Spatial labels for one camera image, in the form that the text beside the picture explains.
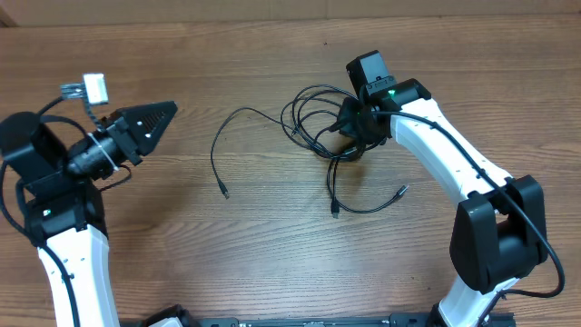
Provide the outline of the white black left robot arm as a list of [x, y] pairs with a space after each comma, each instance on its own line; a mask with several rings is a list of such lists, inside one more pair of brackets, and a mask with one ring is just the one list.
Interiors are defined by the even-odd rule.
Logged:
[[[49, 280], [59, 326], [118, 326], [109, 273], [104, 188], [95, 186], [117, 169], [130, 170], [160, 142], [177, 112], [173, 101], [115, 110], [88, 133], [67, 117], [48, 112], [11, 114], [1, 123], [1, 170], [17, 175], [18, 223], [4, 218], [37, 250]], [[70, 124], [83, 137], [66, 147], [49, 128]]]

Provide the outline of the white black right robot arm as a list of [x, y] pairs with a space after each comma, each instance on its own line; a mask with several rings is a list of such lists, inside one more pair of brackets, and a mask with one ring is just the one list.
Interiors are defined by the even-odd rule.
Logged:
[[343, 101], [334, 129], [358, 145], [395, 140], [421, 161], [456, 209], [449, 254], [458, 276], [431, 312], [401, 320], [407, 326], [515, 325], [512, 315], [492, 309], [549, 255], [540, 184], [490, 162], [418, 80], [398, 82], [379, 52], [356, 57], [346, 70], [357, 95]]

